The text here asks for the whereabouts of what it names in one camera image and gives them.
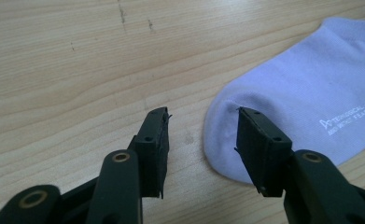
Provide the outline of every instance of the black plastic part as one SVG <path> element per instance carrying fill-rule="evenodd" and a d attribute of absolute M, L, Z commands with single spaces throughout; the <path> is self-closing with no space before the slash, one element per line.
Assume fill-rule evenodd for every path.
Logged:
<path fill-rule="evenodd" d="M 299 150 L 289 165 L 289 223 L 365 223 L 365 200 L 326 156 Z"/>
<path fill-rule="evenodd" d="M 57 223 L 55 209 L 60 191 L 52 185 L 40 185 L 16 194 L 0 211 L 0 224 Z"/>
<path fill-rule="evenodd" d="M 134 151 L 118 150 L 105 157 L 86 223 L 142 223 L 138 157 Z"/>
<path fill-rule="evenodd" d="M 139 158 L 141 196 L 163 197 L 167 174 L 168 142 L 167 107 L 150 111 L 141 129 L 129 145 Z"/>
<path fill-rule="evenodd" d="M 264 197 L 281 197 L 283 170 L 293 155 L 292 141 L 259 111 L 240 107 L 237 151 L 253 184 Z"/>
<path fill-rule="evenodd" d="M 61 224 L 84 223 L 97 179 L 96 177 L 62 195 L 59 210 L 59 216 L 62 217 Z"/>

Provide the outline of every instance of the wood grain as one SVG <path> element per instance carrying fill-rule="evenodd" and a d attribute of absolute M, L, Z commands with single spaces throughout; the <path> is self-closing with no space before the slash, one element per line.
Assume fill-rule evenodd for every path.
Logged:
<path fill-rule="evenodd" d="M 0 0 L 0 208 L 97 176 L 167 105 L 165 198 L 144 200 L 146 223 L 286 223 L 281 199 L 210 168 L 204 116 L 225 84 L 330 16 L 365 19 L 365 0 Z M 365 188 L 365 150 L 340 169 Z"/>

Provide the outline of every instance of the dark mark on wood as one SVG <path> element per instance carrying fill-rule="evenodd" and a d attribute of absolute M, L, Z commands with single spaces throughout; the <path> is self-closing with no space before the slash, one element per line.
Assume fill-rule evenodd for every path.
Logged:
<path fill-rule="evenodd" d="M 126 13 L 124 12 L 123 8 L 121 7 L 120 0 L 118 0 L 118 6 L 119 6 L 119 12 L 121 17 L 121 23 L 123 24 L 123 29 L 126 31 L 126 27 L 124 26 L 124 23 L 126 22 Z"/>
<path fill-rule="evenodd" d="M 152 21 L 147 20 L 147 22 L 149 23 L 149 29 L 150 29 L 150 32 L 154 32 L 154 33 L 156 33 L 156 31 L 153 29 L 153 23 L 152 23 Z"/>

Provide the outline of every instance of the sock label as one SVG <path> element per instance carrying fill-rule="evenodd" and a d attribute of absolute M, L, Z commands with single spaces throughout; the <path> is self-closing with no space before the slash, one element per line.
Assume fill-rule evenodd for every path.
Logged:
<path fill-rule="evenodd" d="M 338 115 L 333 119 L 321 119 L 319 123 L 328 131 L 329 135 L 333 135 L 340 131 L 343 127 L 363 117 L 365 117 L 365 107 L 357 106 L 345 111 L 343 114 Z"/>

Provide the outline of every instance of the white sock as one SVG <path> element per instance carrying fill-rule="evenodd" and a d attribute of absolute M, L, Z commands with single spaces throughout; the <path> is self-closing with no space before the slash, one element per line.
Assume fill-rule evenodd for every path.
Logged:
<path fill-rule="evenodd" d="M 204 152 L 222 175 L 252 183 L 236 147 L 238 108 L 262 112 L 293 142 L 336 165 L 365 148 L 365 21 L 329 18 L 300 43 L 233 80 L 210 105 Z"/>

